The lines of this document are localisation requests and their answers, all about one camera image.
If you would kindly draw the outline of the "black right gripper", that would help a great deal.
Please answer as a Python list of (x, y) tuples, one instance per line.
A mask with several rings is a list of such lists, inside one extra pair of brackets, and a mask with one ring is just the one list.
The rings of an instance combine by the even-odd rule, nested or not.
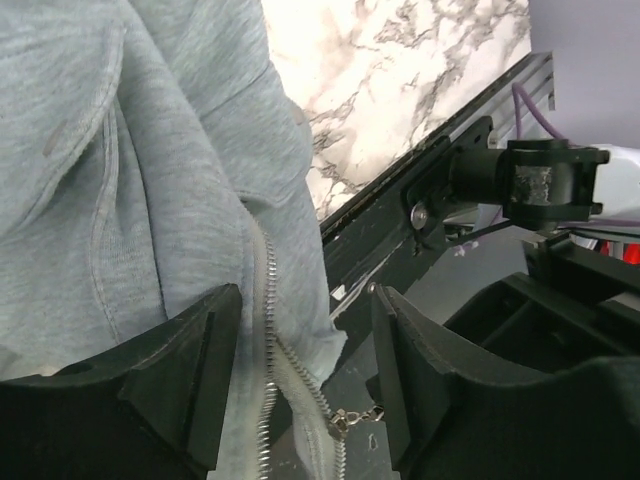
[(551, 234), (524, 244), (527, 272), (475, 294), (445, 327), (546, 373), (639, 354), (639, 268)]

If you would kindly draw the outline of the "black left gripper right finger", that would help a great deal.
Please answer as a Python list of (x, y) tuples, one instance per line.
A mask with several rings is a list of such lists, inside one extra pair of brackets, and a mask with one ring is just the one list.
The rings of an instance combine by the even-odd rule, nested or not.
[(507, 361), (376, 287), (378, 372), (393, 469), (404, 479), (635, 479), (639, 362), (554, 374)]

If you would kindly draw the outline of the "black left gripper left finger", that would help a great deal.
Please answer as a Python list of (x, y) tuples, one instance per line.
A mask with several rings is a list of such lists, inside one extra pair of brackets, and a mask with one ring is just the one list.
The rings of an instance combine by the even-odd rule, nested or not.
[(1, 385), (5, 479), (203, 479), (217, 464), (242, 299), (225, 285), (51, 376)]

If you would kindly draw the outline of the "grey zip-up jacket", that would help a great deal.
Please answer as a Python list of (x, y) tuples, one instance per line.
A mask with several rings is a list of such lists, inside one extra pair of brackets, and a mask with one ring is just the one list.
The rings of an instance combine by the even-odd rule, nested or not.
[(257, 1), (1, 5), (1, 376), (54, 374), (219, 286), (242, 312), (216, 479), (264, 479), (277, 394), (312, 479), (346, 449), (306, 174)]

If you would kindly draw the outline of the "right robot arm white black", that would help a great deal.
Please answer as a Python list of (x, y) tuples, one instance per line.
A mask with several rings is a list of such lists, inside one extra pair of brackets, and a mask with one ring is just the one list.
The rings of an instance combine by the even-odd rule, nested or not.
[(601, 356), (639, 354), (639, 272), (570, 240), (556, 227), (584, 221), (596, 173), (610, 155), (566, 140), (511, 140), (503, 150), (464, 151), (452, 162), (455, 200), (502, 206), (524, 243), (528, 271), (474, 295), (446, 327), (506, 360), (544, 372)]

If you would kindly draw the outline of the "aluminium frame rail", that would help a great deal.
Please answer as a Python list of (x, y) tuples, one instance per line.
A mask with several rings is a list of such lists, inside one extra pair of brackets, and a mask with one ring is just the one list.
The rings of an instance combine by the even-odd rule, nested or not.
[(489, 136), (490, 147), (503, 148), (508, 140), (517, 137), (512, 94), (514, 83), (523, 88), (540, 114), (549, 120), (550, 112), (555, 108), (552, 55), (527, 55), (484, 91), (487, 97), (480, 113), (482, 116), (490, 116), (493, 122), (493, 130)]

